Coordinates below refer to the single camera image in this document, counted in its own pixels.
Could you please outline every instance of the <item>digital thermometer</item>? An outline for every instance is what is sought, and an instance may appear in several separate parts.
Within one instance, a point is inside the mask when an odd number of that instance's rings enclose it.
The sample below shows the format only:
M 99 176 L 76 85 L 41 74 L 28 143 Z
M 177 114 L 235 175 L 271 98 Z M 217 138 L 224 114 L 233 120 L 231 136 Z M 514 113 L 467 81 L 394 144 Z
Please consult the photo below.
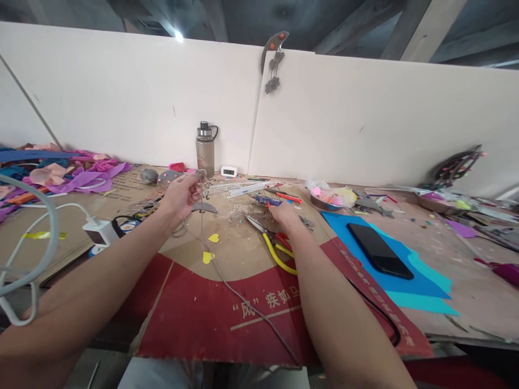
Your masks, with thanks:
M 238 176 L 238 168 L 233 166 L 222 166 L 220 174 L 225 177 L 236 177 Z

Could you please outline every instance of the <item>white board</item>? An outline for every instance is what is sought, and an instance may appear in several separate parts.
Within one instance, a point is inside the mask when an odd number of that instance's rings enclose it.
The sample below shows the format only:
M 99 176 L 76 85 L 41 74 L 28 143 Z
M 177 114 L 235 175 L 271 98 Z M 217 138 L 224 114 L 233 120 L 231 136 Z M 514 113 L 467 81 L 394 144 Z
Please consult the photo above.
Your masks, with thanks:
M 219 126 L 216 169 L 246 172 L 259 46 L 0 23 L 0 53 L 69 148 L 196 167 L 201 120 Z
M 53 142 L 52 137 L 0 61 L 0 145 L 20 147 L 48 142 Z
M 519 72 L 293 53 L 278 75 L 260 94 L 249 174 L 416 185 L 481 143 L 489 156 L 463 189 L 519 182 Z

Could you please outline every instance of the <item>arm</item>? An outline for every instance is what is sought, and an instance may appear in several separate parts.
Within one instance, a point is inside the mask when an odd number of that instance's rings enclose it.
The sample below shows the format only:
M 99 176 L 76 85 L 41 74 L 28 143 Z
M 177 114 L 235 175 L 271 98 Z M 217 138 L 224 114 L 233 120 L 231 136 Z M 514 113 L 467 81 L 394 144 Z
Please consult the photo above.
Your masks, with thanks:
M 198 182 L 195 174 L 173 181 L 154 214 L 40 299 L 31 324 L 10 326 L 0 336 L 0 377 L 12 387 L 61 387 L 59 382 L 64 384 L 81 352 L 119 310 L 152 257 L 200 199 Z
M 380 324 L 294 207 L 283 203 L 270 212 L 290 238 L 304 321 L 331 387 L 416 389 Z

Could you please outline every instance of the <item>forearm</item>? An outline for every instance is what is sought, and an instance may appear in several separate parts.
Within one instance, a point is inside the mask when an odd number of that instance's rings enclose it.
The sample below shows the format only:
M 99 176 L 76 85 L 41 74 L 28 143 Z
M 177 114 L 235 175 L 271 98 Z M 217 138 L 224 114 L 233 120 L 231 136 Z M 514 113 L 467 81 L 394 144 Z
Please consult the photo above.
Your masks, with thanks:
M 157 211 L 60 280 L 40 299 L 33 323 L 11 326 L 0 337 L 2 354 L 51 362 L 85 348 L 126 300 L 175 224 Z
M 311 234 L 301 224 L 287 234 L 305 323 L 332 386 L 415 388 L 380 324 Z

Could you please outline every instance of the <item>charging cable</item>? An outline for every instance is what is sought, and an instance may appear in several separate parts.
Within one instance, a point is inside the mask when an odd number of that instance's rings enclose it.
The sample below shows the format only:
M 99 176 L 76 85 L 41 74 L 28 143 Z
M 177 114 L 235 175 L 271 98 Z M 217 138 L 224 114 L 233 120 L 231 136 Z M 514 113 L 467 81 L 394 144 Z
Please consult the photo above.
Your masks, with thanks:
M 31 207 L 37 207 L 37 208 L 47 208 L 48 212 L 44 215 L 40 216 L 31 226 L 24 232 L 20 240 L 18 241 L 18 244 L 16 245 L 14 251 L 11 254 L 11 257 L 8 259 L 5 266 L 0 266 L 0 271 L 2 274 L 0 274 L 0 307 L 4 310 L 5 314 L 9 318 L 9 321 L 11 324 L 15 326 L 24 326 L 29 324 L 34 320 L 36 317 L 36 314 L 38 313 L 38 285 L 34 282 L 36 278 L 38 278 L 45 269 L 50 265 L 52 260 L 54 259 L 54 255 L 56 254 L 56 250 L 58 247 L 58 240 L 59 240 L 59 226 L 58 226 L 58 216 L 56 210 L 60 208 L 64 208 L 66 206 L 75 206 L 79 209 L 81 209 L 86 214 L 86 219 L 89 222 L 92 222 L 94 224 L 99 224 L 99 220 L 90 215 L 88 211 L 80 204 L 76 203 L 69 203 L 69 204 L 63 204 L 58 207 L 56 207 L 52 201 L 43 193 L 36 190 L 30 185 L 27 185 L 26 183 L 20 182 L 16 179 L 13 179 L 11 177 L 7 177 L 4 175 L 0 175 L 0 180 L 5 181 L 8 184 L 12 184 L 14 186 L 20 187 L 23 190 L 28 191 L 29 193 L 36 196 L 39 200 L 42 201 L 43 205 L 33 205 Z M 50 237 L 49 237 L 49 243 L 47 245 L 47 248 L 45 250 L 45 254 L 43 255 L 42 259 L 39 261 L 38 265 L 32 269 L 30 272 L 17 270 L 12 266 L 12 263 L 14 262 L 17 253 L 20 250 L 20 247 L 23 244 L 24 236 L 27 233 L 30 233 L 31 230 L 43 219 L 45 219 L 47 216 L 50 218 Z M 12 283 L 5 285 L 5 277 L 7 273 L 15 273 L 15 274 L 21 274 L 22 277 L 16 281 L 13 281 Z M 23 287 L 25 285 L 29 284 L 31 286 L 31 315 L 27 320 L 20 320 L 17 316 L 14 310 L 12 309 L 9 302 L 4 297 L 6 294 Z

